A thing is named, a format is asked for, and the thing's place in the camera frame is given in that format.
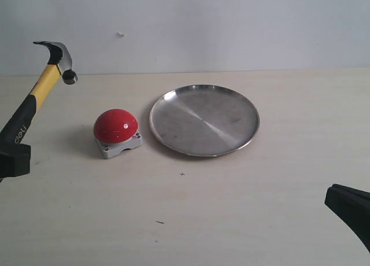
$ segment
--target wall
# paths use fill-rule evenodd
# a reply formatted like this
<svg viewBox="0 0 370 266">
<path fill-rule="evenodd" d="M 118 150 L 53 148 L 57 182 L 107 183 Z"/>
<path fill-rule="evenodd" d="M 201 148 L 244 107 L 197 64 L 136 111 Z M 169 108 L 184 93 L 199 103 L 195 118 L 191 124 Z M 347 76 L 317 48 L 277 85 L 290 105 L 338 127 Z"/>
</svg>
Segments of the wall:
<svg viewBox="0 0 370 266">
<path fill-rule="evenodd" d="M 83 74 L 362 67 L 369 3 L 0 0 L 0 75 L 40 74 L 48 53 L 33 40 L 64 42 Z"/>
</svg>

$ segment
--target red button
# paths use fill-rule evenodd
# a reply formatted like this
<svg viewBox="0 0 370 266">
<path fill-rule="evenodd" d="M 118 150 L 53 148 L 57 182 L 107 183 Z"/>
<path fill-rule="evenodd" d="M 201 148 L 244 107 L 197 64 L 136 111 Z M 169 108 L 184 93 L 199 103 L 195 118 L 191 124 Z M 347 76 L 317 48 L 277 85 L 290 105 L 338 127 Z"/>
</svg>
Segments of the red button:
<svg viewBox="0 0 370 266">
<path fill-rule="evenodd" d="M 102 113 L 94 124 L 94 136 L 105 143 L 124 142 L 134 136 L 137 130 L 136 118 L 122 109 Z"/>
</svg>

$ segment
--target table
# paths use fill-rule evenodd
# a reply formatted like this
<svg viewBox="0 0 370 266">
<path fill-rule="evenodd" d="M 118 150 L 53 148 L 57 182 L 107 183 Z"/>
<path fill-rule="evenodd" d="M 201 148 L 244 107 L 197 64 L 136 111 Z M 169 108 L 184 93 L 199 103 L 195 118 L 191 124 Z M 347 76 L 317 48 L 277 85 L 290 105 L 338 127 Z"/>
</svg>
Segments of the table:
<svg viewBox="0 0 370 266">
<path fill-rule="evenodd" d="M 370 191 L 369 77 L 352 68 L 59 82 L 23 140 L 31 174 L 0 184 L 0 265 L 368 265 L 324 198 L 333 183 Z M 1 125 L 36 80 L 0 78 Z M 150 108 L 187 84 L 247 96 L 261 117 L 252 143 L 208 159 L 161 146 Z M 112 108 L 137 117 L 144 144 L 103 160 L 92 128 Z"/>
</svg>

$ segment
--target stainless steel plate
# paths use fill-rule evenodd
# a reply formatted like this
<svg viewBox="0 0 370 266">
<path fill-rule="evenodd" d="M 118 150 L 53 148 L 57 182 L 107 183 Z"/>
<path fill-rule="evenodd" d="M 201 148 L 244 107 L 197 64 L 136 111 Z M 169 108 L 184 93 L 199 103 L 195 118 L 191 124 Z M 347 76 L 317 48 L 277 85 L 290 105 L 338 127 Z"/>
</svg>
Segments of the stainless steel plate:
<svg viewBox="0 0 370 266">
<path fill-rule="evenodd" d="M 163 95 L 153 105 L 149 122 L 165 146 L 191 156 L 214 157 L 246 146 L 260 118 L 254 105 L 236 91 L 193 85 Z"/>
</svg>

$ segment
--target claw hammer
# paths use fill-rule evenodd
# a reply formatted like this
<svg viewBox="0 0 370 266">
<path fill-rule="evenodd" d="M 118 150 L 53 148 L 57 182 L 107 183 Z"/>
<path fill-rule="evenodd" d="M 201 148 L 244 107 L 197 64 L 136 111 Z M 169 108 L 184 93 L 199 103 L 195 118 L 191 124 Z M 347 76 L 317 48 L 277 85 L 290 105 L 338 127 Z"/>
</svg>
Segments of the claw hammer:
<svg viewBox="0 0 370 266">
<path fill-rule="evenodd" d="M 77 82 L 77 75 L 72 70 L 71 56 L 63 43 L 43 41 L 34 42 L 34 44 L 46 46 L 50 52 L 50 58 L 31 92 L 0 132 L 0 182 L 3 178 L 29 173 L 31 146 L 20 142 L 34 115 L 60 76 L 68 85 Z"/>
</svg>

